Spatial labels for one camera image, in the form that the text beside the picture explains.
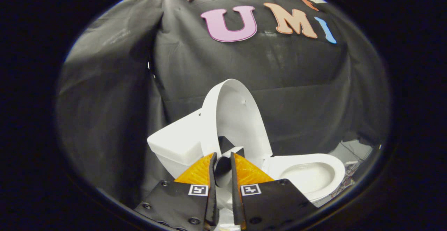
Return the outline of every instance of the toilet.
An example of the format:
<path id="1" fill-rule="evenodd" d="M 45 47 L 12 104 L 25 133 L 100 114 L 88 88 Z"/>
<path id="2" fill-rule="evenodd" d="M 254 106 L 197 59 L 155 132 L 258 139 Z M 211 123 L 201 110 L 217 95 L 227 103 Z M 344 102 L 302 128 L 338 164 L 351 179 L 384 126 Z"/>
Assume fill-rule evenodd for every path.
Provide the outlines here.
<path id="1" fill-rule="evenodd" d="M 225 136 L 237 150 L 243 148 L 244 157 L 274 180 L 289 179 L 311 202 L 332 193 L 345 175 L 343 163 L 328 154 L 272 157 L 256 102 L 249 90 L 235 79 L 214 86 L 200 110 L 152 134 L 147 143 L 168 172 L 177 178 L 205 155 L 216 152 L 217 158 L 223 154 L 228 156 L 228 152 L 220 150 L 219 136 Z M 230 186 L 220 187 L 220 195 L 226 198 L 218 199 L 218 206 L 230 208 L 230 194 L 224 192 Z"/>

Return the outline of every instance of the toilet lid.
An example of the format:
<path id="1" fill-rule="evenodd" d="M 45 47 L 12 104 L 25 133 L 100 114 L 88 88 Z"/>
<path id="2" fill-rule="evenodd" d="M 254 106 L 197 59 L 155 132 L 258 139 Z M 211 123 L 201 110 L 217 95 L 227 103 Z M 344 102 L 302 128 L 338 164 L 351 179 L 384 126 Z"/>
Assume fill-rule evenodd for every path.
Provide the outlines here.
<path id="1" fill-rule="evenodd" d="M 222 153 L 218 136 L 225 136 L 235 146 L 243 146 L 245 158 L 261 168 L 273 153 L 259 109 L 249 90 L 238 80 L 228 79 L 206 95 L 201 111 L 204 155 Z"/>

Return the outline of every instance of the wire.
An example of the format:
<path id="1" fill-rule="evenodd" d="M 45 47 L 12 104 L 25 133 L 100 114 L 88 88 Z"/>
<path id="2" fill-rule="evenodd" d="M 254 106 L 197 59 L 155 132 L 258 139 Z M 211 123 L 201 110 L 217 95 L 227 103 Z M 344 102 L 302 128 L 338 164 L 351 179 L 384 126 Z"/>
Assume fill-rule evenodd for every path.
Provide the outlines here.
<path id="1" fill-rule="evenodd" d="M 360 159 L 362 162 L 364 162 L 364 160 L 357 156 L 353 151 L 351 151 L 351 149 L 349 149 L 346 145 L 344 145 L 342 142 L 340 142 L 341 145 L 343 145 L 343 147 L 345 147 L 348 151 L 350 151 L 354 156 L 356 156 L 358 159 Z"/>

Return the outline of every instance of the bolt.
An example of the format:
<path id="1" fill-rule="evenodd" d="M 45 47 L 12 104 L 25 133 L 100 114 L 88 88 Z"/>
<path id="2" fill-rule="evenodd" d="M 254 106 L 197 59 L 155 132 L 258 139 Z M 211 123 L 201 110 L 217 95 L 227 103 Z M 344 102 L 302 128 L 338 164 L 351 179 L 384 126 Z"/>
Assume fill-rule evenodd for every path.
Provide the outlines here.
<path id="1" fill-rule="evenodd" d="M 160 223 L 161 225 L 169 226 L 166 222 L 163 221 L 158 221 L 158 223 Z"/>
<path id="2" fill-rule="evenodd" d="M 253 217 L 253 218 L 250 219 L 250 223 L 252 223 L 252 224 L 258 224 L 261 221 L 262 221 L 262 219 L 259 218 L 259 217 Z"/>
<path id="3" fill-rule="evenodd" d="M 190 218 L 190 219 L 188 220 L 188 222 L 191 223 L 191 224 L 193 224 L 193 225 L 200 224 L 200 220 L 197 219 L 197 218 Z"/>
<path id="4" fill-rule="evenodd" d="M 146 202 L 143 202 L 143 203 L 142 203 L 142 206 L 143 206 L 145 209 L 151 209 L 151 206 L 150 206 L 149 204 L 147 204 Z"/>

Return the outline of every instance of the black plastic sheet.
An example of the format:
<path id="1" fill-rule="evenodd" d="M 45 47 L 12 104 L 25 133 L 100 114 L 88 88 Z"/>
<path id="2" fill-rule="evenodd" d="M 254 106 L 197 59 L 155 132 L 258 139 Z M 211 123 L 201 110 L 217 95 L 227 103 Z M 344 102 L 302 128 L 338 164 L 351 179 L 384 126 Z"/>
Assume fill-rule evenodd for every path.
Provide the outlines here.
<path id="1" fill-rule="evenodd" d="M 318 38 L 281 34 L 265 2 L 306 13 Z M 257 32 L 210 37 L 201 13 L 249 5 Z M 83 32 L 59 80 L 61 148 L 89 182 L 132 209 L 172 180 L 147 137 L 197 110 L 216 84 L 244 83 L 260 109 L 274 155 L 328 153 L 343 140 L 386 140 L 390 97 L 383 62 L 358 27 L 330 3 L 302 0 L 123 0 Z M 337 43 L 325 39 L 325 20 Z"/>

